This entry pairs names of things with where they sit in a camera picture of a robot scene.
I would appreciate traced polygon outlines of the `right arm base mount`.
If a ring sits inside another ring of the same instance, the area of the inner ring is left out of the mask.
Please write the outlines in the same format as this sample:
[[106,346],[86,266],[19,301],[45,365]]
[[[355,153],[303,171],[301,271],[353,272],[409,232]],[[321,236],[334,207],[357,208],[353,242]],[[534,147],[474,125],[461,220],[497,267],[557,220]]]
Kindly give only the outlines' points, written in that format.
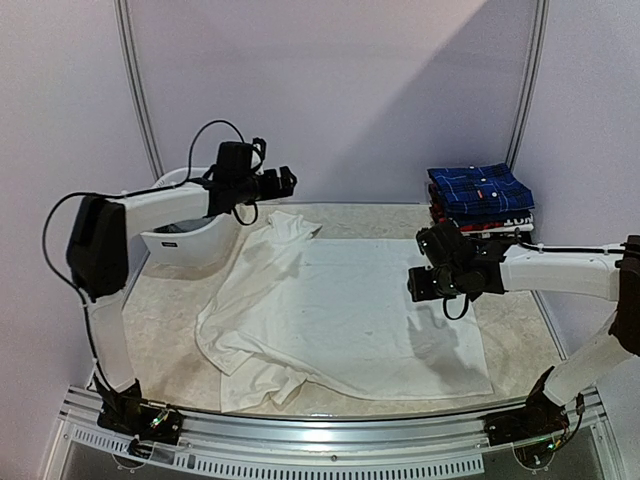
[[545,381],[550,373],[548,370],[538,379],[522,407],[482,417],[489,445],[512,444],[517,462],[530,470],[547,466],[554,455],[573,440],[585,412],[584,395],[578,393],[575,399],[578,420],[571,429],[565,407],[556,405],[544,395]]

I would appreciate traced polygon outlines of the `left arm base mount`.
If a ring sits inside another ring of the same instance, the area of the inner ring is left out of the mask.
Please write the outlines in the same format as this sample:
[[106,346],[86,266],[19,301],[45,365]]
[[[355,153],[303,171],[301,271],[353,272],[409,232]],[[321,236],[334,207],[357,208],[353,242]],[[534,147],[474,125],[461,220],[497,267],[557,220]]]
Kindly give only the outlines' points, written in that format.
[[170,404],[145,399],[138,379],[122,392],[103,385],[97,377],[94,383],[102,400],[97,425],[131,437],[129,455],[148,458],[149,443],[178,445],[184,416]]

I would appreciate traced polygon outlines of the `blue plaid shirt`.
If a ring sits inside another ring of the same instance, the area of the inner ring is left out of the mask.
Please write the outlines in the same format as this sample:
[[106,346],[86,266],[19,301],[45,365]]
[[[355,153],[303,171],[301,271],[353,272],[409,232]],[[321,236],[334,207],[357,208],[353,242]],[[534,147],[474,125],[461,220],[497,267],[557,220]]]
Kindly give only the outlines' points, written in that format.
[[505,163],[431,168],[427,175],[449,213],[477,216],[534,208],[532,191]]

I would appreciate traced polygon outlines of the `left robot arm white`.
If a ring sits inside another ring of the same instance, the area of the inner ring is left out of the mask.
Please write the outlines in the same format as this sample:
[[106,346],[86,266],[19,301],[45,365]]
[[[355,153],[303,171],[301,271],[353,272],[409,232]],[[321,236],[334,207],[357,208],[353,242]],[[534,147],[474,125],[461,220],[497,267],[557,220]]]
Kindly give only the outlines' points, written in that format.
[[266,144],[227,141],[200,177],[128,194],[83,193],[69,239],[66,262],[86,307],[88,338],[96,360],[96,389],[117,397],[108,410],[128,434],[148,426],[148,412],[129,396],[136,376],[127,350],[123,305],[130,282],[133,239],[158,227],[220,215],[241,206],[288,198],[298,183],[290,167],[264,168]]

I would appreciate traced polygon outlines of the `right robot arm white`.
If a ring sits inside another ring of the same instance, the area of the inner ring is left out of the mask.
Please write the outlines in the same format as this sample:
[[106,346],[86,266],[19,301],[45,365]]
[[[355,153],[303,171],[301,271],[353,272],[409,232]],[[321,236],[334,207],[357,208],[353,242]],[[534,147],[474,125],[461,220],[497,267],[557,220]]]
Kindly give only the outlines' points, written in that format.
[[444,222],[419,230],[427,263],[408,272],[413,302],[531,292],[562,345],[562,362],[543,374],[517,415],[537,436],[576,395],[639,355],[639,238],[602,246],[478,240]]

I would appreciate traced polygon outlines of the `white cloth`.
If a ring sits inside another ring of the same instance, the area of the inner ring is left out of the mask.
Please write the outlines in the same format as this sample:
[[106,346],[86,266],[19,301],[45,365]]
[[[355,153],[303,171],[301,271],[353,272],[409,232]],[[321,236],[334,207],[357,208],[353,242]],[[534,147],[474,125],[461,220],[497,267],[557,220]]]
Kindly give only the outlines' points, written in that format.
[[413,241],[318,231],[271,213],[199,314],[196,342],[220,371],[223,411],[282,404],[305,383],[373,401],[492,392],[473,311],[453,322],[440,302],[412,301]]

